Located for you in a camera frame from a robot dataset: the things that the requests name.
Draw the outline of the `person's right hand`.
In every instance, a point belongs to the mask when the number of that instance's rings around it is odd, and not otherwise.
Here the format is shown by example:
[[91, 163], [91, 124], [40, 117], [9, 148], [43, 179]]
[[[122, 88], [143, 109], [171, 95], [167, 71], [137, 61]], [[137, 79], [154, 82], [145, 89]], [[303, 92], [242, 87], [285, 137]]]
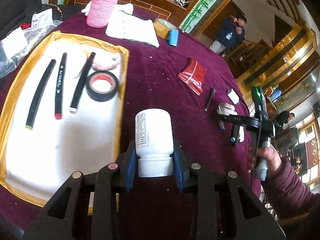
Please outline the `person's right hand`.
[[[268, 171], [267, 176], [268, 178], [274, 177], [281, 168], [281, 158], [274, 148], [273, 145], [270, 145], [270, 147], [262, 147], [257, 149], [257, 156], [265, 159], [268, 164]], [[254, 151], [251, 146], [248, 148], [248, 154], [247, 154], [247, 171], [248, 173], [251, 173], [253, 171], [254, 167]]]

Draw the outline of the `maroon sleeved right forearm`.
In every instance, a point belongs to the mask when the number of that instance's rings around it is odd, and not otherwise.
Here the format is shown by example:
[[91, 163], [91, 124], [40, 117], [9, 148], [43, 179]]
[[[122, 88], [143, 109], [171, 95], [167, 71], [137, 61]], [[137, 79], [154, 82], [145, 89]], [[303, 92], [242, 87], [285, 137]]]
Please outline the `maroon sleeved right forearm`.
[[302, 183], [286, 158], [280, 158], [276, 174], [261, 184], [281, 226], [319, 222], [319, 194]]

